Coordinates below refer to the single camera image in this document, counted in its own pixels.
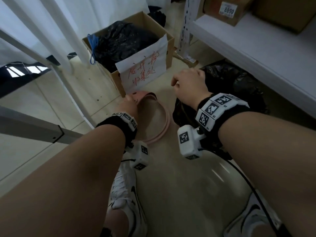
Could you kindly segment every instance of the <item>shoe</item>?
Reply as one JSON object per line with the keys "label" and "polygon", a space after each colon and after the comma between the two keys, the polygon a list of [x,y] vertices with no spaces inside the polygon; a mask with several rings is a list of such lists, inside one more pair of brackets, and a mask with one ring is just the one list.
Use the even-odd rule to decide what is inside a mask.
{"label": "shoe", "polygon": [[120,164],[110,193],[109,210],[123,210],[129,220],[129,237],[145,237],[147,221],[136,190],[136,173],[130,161]]}
{"label": "shoe", "polygon": [[[282,224],[281,220],[275,213],[275,211],[268,205],[267,201],[257,191],[262,203],[268,211],[275,227],[278,229]],[[224,230],[224,237],[249,237],[252,231],[258,225],[268,224],[270,225],[267,216],[265,215],[258,199],[252,192],[247,206],[244,211],[235,218],[228,227]]]}

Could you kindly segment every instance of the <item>cardboard box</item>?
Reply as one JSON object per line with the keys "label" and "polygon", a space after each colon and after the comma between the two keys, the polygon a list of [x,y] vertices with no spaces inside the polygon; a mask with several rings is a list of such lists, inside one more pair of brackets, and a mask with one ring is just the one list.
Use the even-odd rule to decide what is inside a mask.
{"label": "cardboard box", "polygon": [[203,12],[235,26],[244,16],[253,0],[205,0]]}
{"label": "cardboard box", "polygon": [[[125,18],[123,21],[134,23],[136,26],[142,27],[144,29],[150,30],[153,33],[155,33],[159,38],[163,37],[165,34],[167,34],[167,40],[168,40],[168,50],[167,50],[167,57],[166,57],[166,68],[170,68],[172,65],[172,56],[174,52],[174,38],[162,27],[160,26],[155,20],[153,20],[149,15],[147,15],[144,12],[138,12],[128,18]],[[105,32],[105,28],[97,31],[94,33],[96,36],[101,36]],[[91,46],[89,44],[88,38],[85,37],[82,39],[85,46],[88,48],[89,52],[91,51]],[[124,91],[124,88],[122,86],[120,74],[118,71],[115,71],[113,73],[110,73],[104,66],[102,66],[100,63],[97,62],[98,67],[100,68],[101,72],[105,75],[110,76],[114,86],[119,91],[122,97],[125,97],[126,93]]]}
{"label": "cardboard box", "polygon": [[253,13],[298,33],[316,14],[316,0],[255,0]]}

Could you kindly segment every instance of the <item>forearm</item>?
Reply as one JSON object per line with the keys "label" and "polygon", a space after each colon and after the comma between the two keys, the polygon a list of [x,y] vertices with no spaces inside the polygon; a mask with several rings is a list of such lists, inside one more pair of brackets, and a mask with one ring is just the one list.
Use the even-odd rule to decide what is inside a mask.
{"label": "forearm", "polygon": [[316,132],[271,116],[243,112],[228,119],[218,135],[290,231],[312,231]]}
{"label": "forearm", "polygon": [[124,145],[118,127],[103,125],[66,147],[0,199],[0,232],[97,235],[93,231],[100,231],[104,222]]}

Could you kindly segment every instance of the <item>number 8090 label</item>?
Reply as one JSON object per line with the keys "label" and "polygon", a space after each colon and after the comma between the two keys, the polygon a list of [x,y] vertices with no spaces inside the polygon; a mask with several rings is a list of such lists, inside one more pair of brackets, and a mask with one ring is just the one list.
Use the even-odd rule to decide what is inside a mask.
{"label": "number 8090 label", "polygon": [[223,1],[222,5],[221,5],[221,7],[219,9],[219,14],[223,15],[223,16],[227,16],[229,18],[233,18],[237,7],[238,6],[235,5],[235,4]]}

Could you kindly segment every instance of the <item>blue drawstring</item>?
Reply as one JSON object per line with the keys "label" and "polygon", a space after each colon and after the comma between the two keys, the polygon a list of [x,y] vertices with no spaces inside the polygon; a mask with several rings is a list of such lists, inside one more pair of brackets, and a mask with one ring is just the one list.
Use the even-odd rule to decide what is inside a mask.
{"label": "blue drawstring", "polygon": [[92,54],[90,57],[90,64],[95,65],[94,49],[98,46],[99,38],[95,36],[94,34],[92,35],[88,34],[87,37],[88,37],[88,41],[92,50]]}

